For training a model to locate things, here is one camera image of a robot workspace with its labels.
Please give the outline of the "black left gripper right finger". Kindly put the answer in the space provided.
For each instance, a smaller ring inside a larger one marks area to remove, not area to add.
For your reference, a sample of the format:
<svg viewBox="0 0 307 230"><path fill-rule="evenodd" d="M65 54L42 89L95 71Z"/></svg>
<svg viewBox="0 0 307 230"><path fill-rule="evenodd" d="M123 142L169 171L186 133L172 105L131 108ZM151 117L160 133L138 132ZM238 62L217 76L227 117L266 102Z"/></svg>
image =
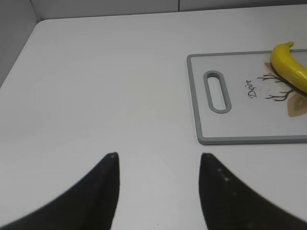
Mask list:
<svg viewBox="0 0 307 230"><path fill-rule="evenodd" d="M305 230L307 223L277 207L228 170L213 154L203 153L199 195L209 230Z"/></svg>

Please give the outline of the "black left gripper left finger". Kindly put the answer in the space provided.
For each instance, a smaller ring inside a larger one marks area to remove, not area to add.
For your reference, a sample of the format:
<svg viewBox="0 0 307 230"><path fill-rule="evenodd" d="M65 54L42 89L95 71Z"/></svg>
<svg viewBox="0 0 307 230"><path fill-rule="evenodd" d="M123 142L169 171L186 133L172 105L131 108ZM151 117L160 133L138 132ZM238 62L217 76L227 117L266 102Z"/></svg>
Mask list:
<svg viewBox="0 0 307 230"><path fill-rule="evenodd" d="M78 183L3 230L109 230L119 197L119 157L107 154Z"/></svg>

